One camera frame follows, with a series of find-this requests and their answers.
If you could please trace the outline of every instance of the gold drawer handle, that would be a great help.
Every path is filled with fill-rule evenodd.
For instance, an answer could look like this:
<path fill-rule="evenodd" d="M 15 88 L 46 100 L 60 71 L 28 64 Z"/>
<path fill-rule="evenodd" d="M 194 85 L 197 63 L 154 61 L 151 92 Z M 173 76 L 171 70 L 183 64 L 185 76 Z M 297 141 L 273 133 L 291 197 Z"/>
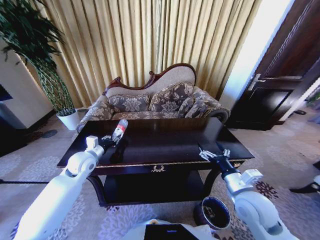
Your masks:
<path fill-rule="evenodd" d="M 157 169 L 157 165 L 155 165 L 153 167 L 153 170 L 151 170 L 151 172 L 154 172 L 154 173 L 160 173 L 160 172 L 165 172 L 165 166 L 161 165 L 161 169 Z"/>

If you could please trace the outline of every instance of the dark wooden table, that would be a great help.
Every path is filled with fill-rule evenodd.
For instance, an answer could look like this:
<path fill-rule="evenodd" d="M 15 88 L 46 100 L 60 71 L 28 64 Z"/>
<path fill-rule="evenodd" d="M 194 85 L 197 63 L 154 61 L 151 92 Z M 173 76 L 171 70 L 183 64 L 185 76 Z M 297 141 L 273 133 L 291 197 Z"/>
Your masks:
<path fill-rule="evenodd" d="M 57 167 L 65 167 L 73 154 L 86 149 L 87 136 L 111 135 L 118 122 L 88 121 Z M 199 156 L 198 143 L 213 153 L 219 152 L 216 142 L 230 149 L 235 167 L 254 158 L 215 117 L 128 122 L 119 145 L 108 149 L 87 178 L 102 207 L 202 200 L 220 171 Z M 204 184 L 198 170 L 211 170 Z"/>

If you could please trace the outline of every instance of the potted plant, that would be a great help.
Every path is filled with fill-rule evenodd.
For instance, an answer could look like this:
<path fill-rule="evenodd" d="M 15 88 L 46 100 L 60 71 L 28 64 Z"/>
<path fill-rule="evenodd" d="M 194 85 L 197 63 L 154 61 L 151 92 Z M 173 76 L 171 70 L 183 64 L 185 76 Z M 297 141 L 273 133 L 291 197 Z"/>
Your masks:
<path fill-rule="evenodd" d="M 53 44 L 64 43 L 62 32 L 42 17 L 28 0 L 0 0 L 0 37 L 7 44 L 2 49 L 6 60 L 8 51 L 13 50 L 25 64 L 31 63 L 35 67 L 56 115 L 69 130 L 75 130 L 79 116 L 52 59 L 52 54 L 60 53 Z"/>

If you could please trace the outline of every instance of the door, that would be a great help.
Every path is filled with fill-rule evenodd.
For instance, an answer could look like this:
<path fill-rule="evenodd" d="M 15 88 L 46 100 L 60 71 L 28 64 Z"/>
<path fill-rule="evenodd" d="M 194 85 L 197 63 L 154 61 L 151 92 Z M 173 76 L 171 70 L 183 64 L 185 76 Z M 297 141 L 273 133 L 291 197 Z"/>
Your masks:
<path fill-rule="evenodd" d="M 296 0 L 227 126 L 271 129 L 320 76 L 320 0 Z"/>

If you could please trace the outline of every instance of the sofa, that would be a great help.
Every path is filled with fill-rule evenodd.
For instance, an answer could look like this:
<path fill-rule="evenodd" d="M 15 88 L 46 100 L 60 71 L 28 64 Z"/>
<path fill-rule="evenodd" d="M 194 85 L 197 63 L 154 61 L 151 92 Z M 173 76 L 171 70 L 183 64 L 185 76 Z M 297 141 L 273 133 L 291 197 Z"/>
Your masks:
<path fill-rule="evenodd" d="M 141 87 L 129 87 L 117 77 L 92 104 L 80 121 L 79 133 L 87 121 L 172 119 L 215 117 L 225 123 L 230 110 L 196 84 L 196 72 L 187 63 L 168 67 L 160 74 L 149 72 Z"/>

